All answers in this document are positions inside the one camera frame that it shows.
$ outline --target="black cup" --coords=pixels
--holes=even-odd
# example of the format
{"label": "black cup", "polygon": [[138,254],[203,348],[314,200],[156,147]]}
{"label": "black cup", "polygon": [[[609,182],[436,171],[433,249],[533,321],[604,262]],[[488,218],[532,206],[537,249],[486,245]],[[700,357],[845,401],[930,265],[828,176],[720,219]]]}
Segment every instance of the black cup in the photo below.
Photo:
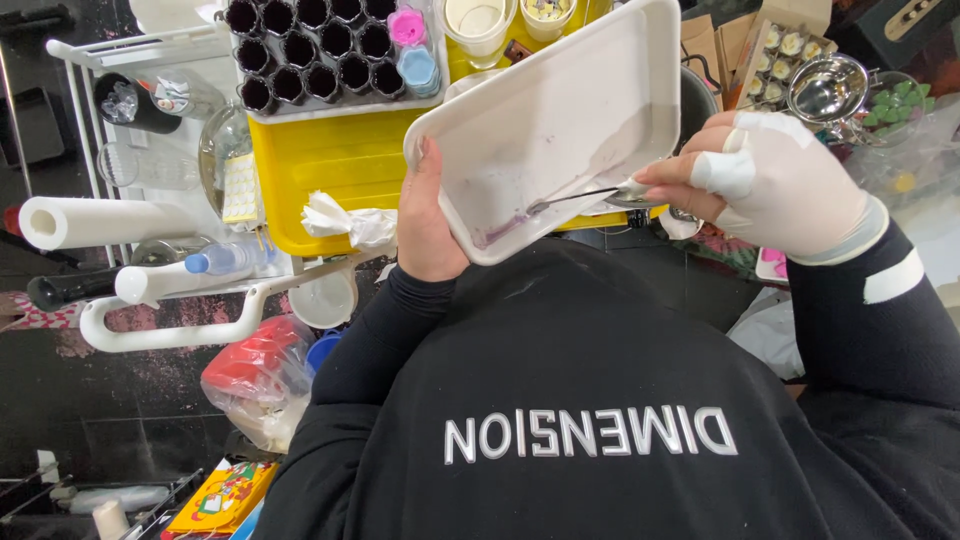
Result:
{"label": "black cup", "polygon": [[283,58],[297,69],[306,69],[317,59],[317,45],[313,39],[300,32],[292,32],[280,43]]}
{"label": "black cup", "polygon": [[363,0],[330,0],[334,19],[356,28],[363,23]]}
{"label": "black cup", "polygon": [[364,0],[363,13],[377,22],[387,22],[387,16],[396,11],[396,0]]}
{"label": "black cup", "polygon": [[358,96],[372,89],[370,63],[357,53],[349,53],[337,62],[337,74],[340,85]]}
{"label": "black cup", "polygon": [[230,31],[238,36],[256,36],[260,33],[260,10],[251,0],[233,0],[224,12]]}
{"label": "black cup", "polygon": [[297,0],[297,21],[311,32],[317,32],[330,18],[326,0]]}
{"label": "black cup", "polygon": [[280,107],[280,103],[274,99],[274,94],[270,91],[270,84],[263,77],[248,77],[237,88],[237,95],[240,96],[240,104],[244,109],[264,116],[275,113]]}
{"label": "black cup", "polygon": [[371,84],[374,90],[390,100],[399,99],[407,90],[403,77],[396,71],[396,64],[392,60],[382,61],[373,67]]}
{"label": "black cup", "polygon": [[233,51],[233,57],[240,70],[250,75],[269,75],[276,69],[276,60],[270,47],[257,37],[240,41],[240,45]]}
{"label": "black cup", "polygon": [[306,100],[303,78],[300,72],[289,65],[282,65],[268,80],[274,97],[290,105],[302,105]]}
{"label": "black cup", "polygon": [[353,32],[340,21],[330,21],[320,30],[320,50],[339,60],[353,48]]}
{"label": "black cup", "polygon": [[[104,103],[117,83],[123,83],[136,93],[136,112],[133,114],[133,120],[130,122],[115,122],[104,112],[101,104]],[[167,114],[154,105],[154,100],[150,96],[150,91],[144,88],[139,82],[119,73],[108,73],[97,79],[93,84],[93,103],[97,108],[100,117],[116,126],[125,126],[153,132],[155,134],[171,134],[180,126],[183,120],[179,116]]]}
{"label": "black cup", "polygon": [[271,36],[286,37],[297,27],[297,10],[283,0],[270,0],[260,8],[260,21]]}
{"label": "black cup", "polygon": [[326,103],[336,103],[344,93],[336,72],[319,62],[303,72],[303,87],[306,93]]}
{"label": "black cup", "polygon": [[370,61],[392,57],[394,43],[390,41],[390,31],[380,23],[368,22],[357,34],[357,49]]}

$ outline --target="red plastic bag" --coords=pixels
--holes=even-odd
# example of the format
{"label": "red plastic bag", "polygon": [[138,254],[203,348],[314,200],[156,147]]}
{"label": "red plastic bag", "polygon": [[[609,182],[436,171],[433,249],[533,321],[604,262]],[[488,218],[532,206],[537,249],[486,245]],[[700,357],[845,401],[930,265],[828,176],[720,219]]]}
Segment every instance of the red plastic bag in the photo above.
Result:
{"label": "red plastic bag", "polygon": [[286,454],[315,375],[306,353],[316,341],[294,315],[263,321],[256,332],[227,345],[201,374],[214,406],[259,448]]}

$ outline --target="person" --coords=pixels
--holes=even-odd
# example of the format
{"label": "person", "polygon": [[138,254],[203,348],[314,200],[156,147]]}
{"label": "person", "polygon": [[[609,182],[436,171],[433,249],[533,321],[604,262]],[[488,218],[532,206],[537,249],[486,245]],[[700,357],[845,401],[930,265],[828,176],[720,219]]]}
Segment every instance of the person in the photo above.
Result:
{"label": "person", "polygon": [[398,267],[320,367],[255,538],[960,537],[960,335],[799,121],[721,113],[633,176],[789,255],[796,402],[589,246],[468,267],[421,151]]}

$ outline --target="spoon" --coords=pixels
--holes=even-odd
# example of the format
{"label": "spoon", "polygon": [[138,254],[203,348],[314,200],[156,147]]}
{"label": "spoon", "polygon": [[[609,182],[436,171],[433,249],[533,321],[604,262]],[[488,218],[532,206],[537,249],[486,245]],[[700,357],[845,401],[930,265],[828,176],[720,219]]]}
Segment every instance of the spoon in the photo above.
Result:
{"label": "spoon", "polygon": [[601,193],[613,193],[614,191],[619,191],[619,187],[606,187],[604,189],[596,189],[594,191],[588,191],[587,193],[578,193],[576,195],[570,195],[569,197],[563,197],[562,199],[554,199],[553,201],[538,201],[529,208],[527,208],[527,215],[533,216],[543,212],[546,209],[549,209],[554,203],[560,203],[562,201],[569,201],[570,199],[579,199],[580,197],[587,197],[589,195],[599,195]]}

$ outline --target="black sweatshirt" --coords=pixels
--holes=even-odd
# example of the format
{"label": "black sweatshirt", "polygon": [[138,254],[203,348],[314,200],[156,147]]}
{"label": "black sweatshirt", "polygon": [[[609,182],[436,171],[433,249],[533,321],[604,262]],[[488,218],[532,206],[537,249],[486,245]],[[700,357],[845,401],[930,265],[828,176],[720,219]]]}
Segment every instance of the black sweatshirt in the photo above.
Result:
{"label": "black sweatshirt", "polygon": [[588,246],[397,269],[317,374],[254,537],[958,538],[960,336],[925,277],[865,302],[911,250],[891,225],[789,263],[796,403]]}

